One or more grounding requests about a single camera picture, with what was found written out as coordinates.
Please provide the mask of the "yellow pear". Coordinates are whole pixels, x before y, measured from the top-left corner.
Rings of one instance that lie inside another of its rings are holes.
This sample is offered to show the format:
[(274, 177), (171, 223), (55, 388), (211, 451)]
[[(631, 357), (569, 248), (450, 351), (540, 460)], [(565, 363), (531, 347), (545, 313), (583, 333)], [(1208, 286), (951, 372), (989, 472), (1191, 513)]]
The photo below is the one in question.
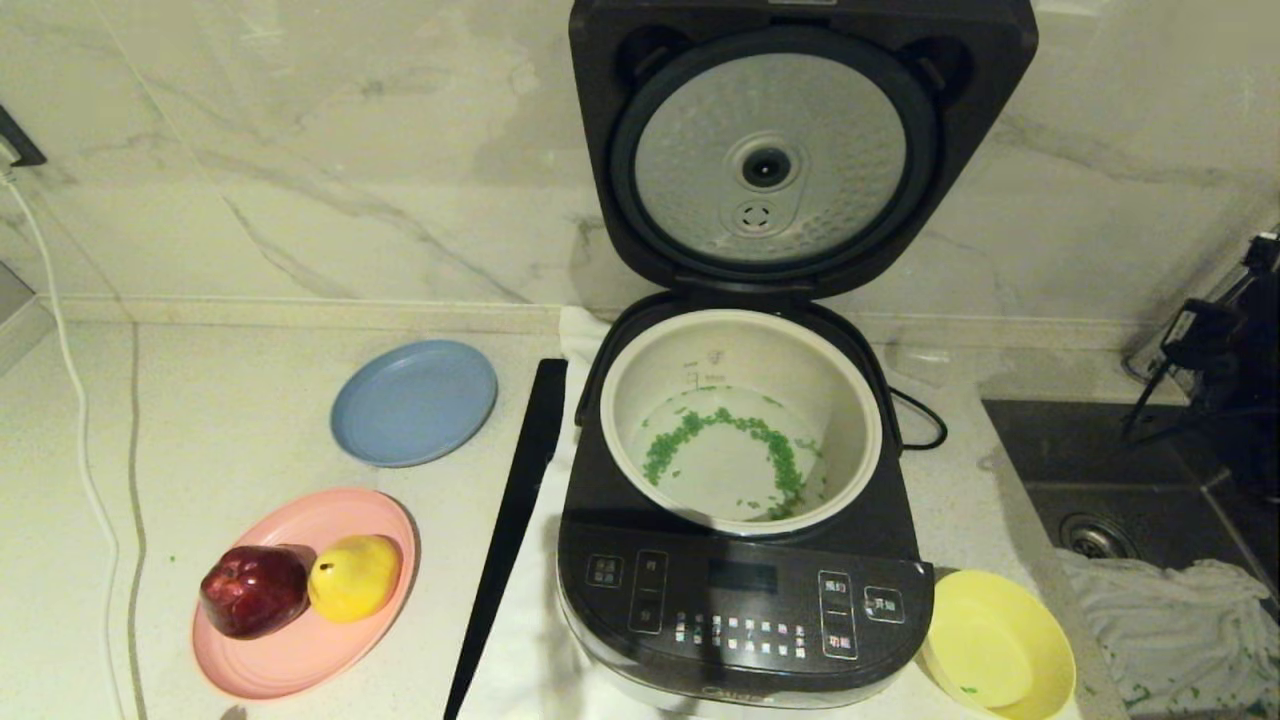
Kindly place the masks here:
[(385, 536), (348, 536), (317, 556), (307, 583), (311, 607), (330, 623), (356, 623), (379, 612), (396, 593), (399, 546)]

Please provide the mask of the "dark grey rice cooker base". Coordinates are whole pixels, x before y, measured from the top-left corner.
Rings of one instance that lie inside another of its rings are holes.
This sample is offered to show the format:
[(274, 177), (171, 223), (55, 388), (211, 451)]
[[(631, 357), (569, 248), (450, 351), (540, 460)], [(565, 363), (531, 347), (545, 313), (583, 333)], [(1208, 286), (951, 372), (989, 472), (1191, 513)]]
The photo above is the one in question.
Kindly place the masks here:
[[(785, 536), (726, 536), (660, 509), (605, 446), (596, 410), (622, 347), (685, 313), (745, 310), (814, 331), (869, 380), (884, 447), (836, 518)], [(588, 375), (556, 546), (559, 606), (608, 678), (677, 714), (805, 717), (883, 691), (924, 644), (936, 570), (920, 556), (893, 393), (869, 343), (814, 304), (701, 307), (667, 291), (626, 309)]]

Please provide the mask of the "red apple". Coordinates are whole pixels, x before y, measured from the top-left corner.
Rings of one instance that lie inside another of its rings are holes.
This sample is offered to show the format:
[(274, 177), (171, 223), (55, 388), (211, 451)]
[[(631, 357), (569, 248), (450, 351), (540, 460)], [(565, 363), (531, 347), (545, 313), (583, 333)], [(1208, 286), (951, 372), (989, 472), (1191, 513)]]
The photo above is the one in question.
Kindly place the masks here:
[(314, 557), (289, 544), (228, 550), (200, 583), (198, 605), (224, 637), (252, 641), (298, 619), (310, 606)]

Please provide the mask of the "green grains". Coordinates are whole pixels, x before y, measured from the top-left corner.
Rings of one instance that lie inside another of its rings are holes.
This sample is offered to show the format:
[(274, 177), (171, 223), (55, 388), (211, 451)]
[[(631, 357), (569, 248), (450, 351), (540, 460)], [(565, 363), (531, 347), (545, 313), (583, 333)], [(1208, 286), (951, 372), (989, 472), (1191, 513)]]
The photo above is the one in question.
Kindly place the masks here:
[(788, 520), (832, 495), (815, 432), (750, 389), (680, 392), (641, 420), (628, 450), (648, 487), (722, 520)]

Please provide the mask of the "metal sink drain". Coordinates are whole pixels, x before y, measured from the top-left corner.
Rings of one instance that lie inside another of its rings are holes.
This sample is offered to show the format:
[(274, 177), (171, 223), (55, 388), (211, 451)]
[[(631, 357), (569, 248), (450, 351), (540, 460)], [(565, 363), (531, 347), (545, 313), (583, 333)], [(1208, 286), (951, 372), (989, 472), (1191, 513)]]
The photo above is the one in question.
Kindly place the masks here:
[(1140, 553), (1126, 532), (1106, 518), (1076, 512), (1059, 527), (1062, 548), (1087, 559), (1139, 559)]

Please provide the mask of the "white crumpled cloth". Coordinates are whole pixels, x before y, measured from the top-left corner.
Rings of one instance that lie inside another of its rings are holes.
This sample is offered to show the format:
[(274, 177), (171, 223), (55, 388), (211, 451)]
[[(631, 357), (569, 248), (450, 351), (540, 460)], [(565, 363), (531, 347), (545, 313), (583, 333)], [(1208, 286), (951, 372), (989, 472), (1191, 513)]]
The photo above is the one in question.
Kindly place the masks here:
[(1280, 624), (1245, 569), (1057, 556), (1132, 717), (1280, 720)]

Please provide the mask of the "pink plate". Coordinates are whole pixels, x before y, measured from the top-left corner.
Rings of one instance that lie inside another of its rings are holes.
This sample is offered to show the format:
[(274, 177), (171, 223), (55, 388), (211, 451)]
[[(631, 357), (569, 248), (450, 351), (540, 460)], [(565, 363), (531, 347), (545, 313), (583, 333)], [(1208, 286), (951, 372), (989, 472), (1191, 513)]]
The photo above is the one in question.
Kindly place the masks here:
[(339, 624), (310, 609), (276, 633), (238, 641), (215, 630), (205, 611), (196, 609), (189, 647), (207, 683), (232, 698), (271, 702), (311, 691), (369, 653), (396, 624), (416, 579), (416, 528), (396, 498), (360, 487), (305, 495), (259, 519), (238, 542), (325, 550), (358, 534), (384, 536), (401, 555), (394, 591), (378, 612)]

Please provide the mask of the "dark grey rice cooker lid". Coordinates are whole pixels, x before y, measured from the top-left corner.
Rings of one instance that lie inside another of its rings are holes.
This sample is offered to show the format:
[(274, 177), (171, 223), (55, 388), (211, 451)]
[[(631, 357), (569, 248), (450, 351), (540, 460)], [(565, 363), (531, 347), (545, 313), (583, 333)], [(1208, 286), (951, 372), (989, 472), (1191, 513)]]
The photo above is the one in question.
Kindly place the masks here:
[(1030, 0), (573, 0), (568, 38), (620, 259), (828, 299), (919, 236), (1039, 35)]

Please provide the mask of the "yellow bowl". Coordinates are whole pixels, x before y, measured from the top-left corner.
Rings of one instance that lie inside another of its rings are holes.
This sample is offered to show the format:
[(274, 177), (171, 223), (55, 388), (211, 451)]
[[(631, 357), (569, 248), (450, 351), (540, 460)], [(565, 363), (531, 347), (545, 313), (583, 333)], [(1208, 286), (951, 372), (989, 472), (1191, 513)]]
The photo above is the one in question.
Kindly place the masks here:
[(979, 570), (934, 584), (922, 664), (934, 684), (982, 720), (1059, 720), (1076, 662), (1059, 620), (1023, 585)]

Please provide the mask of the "black flat strip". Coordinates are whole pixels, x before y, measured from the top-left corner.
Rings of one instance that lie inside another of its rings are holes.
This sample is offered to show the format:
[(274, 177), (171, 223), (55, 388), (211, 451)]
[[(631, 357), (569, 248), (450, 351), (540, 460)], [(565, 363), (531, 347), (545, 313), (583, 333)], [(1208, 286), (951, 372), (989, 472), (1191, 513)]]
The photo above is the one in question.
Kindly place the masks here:
[(544, 357), (538, 364), (442, 720), (457, 720), (481, 661), (541, 478), (556, 454), (567, 370), (563, 359)]

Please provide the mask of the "steel sink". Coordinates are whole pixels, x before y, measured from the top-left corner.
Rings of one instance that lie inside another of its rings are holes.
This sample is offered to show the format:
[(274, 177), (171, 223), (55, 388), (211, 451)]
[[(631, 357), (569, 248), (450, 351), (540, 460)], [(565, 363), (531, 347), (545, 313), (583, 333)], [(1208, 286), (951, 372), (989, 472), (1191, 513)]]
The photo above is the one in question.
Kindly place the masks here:
[(1243, 492), (1201, 434), (1139, 446), (1170, 411), (1124, 439), (1121, 404), (987, 398), (984, 409), (1055, 546), (1068, 515), (1106, 518), (1157, 568), (1212, 559), (1245, 569), (1280, 620), (1280, 505)]

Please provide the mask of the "blue plate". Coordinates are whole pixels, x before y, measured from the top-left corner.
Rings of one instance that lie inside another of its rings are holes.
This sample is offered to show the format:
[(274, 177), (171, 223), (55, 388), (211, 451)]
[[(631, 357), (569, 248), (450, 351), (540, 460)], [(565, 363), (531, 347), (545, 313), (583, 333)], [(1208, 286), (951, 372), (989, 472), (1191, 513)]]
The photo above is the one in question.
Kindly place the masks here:
[(330, 432), (351, 457), (413, 468), (467, 443), (486, 423), (499, 383), (492, 361), (453, 340), (425, 340), (361, 366), (330, 410)]

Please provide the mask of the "white bowl with greens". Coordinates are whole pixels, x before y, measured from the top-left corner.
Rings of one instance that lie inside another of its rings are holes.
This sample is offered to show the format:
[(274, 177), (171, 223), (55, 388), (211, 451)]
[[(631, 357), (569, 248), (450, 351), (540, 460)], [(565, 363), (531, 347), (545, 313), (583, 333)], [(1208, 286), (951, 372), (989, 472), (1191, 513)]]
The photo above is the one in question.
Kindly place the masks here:
[[(628, 442), (667, 398), (731, 386), (771, 396), (796, 413), (820, 443), (832, 495), (782, 521), (731, 521), (678, 506), (646, 486)], [(616, 466), (645, 498), (726, 536), (768, 537), (836, 518), (869, 488), (884, 447), (884, 423), (869, 380), (832, 342), (796, 322), (745, 310), (703, 310), (659, 322), (628, 341), (602, 384), (596, 416)]]

